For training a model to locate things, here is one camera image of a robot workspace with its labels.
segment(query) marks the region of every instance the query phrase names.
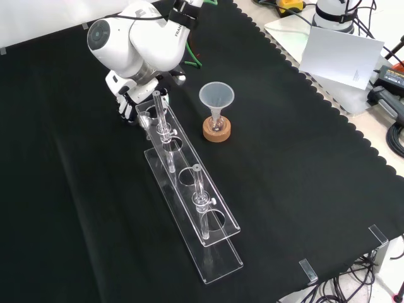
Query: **green cable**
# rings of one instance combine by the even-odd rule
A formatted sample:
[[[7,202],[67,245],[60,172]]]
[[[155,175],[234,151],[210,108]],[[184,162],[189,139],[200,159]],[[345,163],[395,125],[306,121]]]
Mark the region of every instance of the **green cable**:
[[[188,42],[186,44],[188,53],[191,55],[192,59],[194,59],[194,61],[196,62],[197,65],[202,66],[202,63],[200,63],[200,61],[195,57],[194,53],[191,51],[191,48],[188,45]]]
[[[204,3],[208,3],[208,4],[212,4],[212,5],[217,5],[217,0],[204,0]],[[192,52],[191,48],[188,45],[188,42],[186,44],[188,53],[191,55],[192,59],[194,59],[194,61],[196,62],[190,62],[190,61],[184,61],[185,64],[187,65],[192,65],[194,67],[198,67],[198,66],[202,66],[202,63],[200,63],[200,61],[195,57],[194,53]]]
[[[195,62],[184,61],[184,64],[192,65],[192,66],[194,66],[195,68],[199,68],[199,66],[198,66]]]
[[[204,0],[203,2],[208,3],[208,4],[217,5],[217,0]]]

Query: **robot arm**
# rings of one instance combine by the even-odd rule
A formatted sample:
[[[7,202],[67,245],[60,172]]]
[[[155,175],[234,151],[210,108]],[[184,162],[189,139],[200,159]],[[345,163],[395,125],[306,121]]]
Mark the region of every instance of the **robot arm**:
[[[120,15],[155,20],[105,18],[91,26],[88,47],[110,69],[105,80],[123,119],[134,122],[133,107],[157,87],[156,76],[178,66],[202,4],[203,0],[176,0],[165,21],[152,4],[137,0]]]
[[[184,54],[190,30],[184,26],[186,20],[194,19],[181,12],[181,8],[187,7],[188,11],[193,11],[189,9],[190,6],[198,9],[202,4],[203,0],[177,0],[177,8],[172,9],[168,21],[123,18],[98,20],[88,32],[88,46],[103,65],[122,78],[144,73],[142,68],[145,69],[145,65],[155,71],[170,71],[180,63]],[[161,16],[145,0],[134,2],[120,15],[136,18]]]

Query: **metal stand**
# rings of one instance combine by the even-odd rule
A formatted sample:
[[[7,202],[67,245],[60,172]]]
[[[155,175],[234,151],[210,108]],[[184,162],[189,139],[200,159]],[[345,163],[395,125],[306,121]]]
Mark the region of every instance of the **metal stand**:
[[[153,92],[153,100],[136,106],[139,123],[154,146],[145,156],[208,284],[243,267],[229,239],[240,227],[159,91]]]

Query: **yellow device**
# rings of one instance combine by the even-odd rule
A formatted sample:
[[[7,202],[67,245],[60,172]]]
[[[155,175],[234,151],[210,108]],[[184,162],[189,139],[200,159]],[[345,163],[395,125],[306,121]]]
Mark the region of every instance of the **yellow device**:
[[[304,9],[304,3],[301,0],[276,0],[276,5],[279,5],[283,8],[290,9],[291,11],[294,11],[295,13],[300,13]],[[278,11],[279,16],[286,17],[290,16],[290,13],[285,11],[282,8],[276,8]]]

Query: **wooden base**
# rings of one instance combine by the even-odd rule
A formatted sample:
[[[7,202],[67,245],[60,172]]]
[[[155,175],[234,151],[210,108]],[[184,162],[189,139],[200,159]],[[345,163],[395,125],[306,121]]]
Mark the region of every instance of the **wooden base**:
[[[207,117],[205,121],[203,121],[203,136],[211,142],[219,143],[226,141],[230,137],[230,131],[232,129],[232,125],[230,121],[222,116],[222,118],[226,121],[225,129],[223,131],[212,131],[208,126],[208,121],[210,117]]]

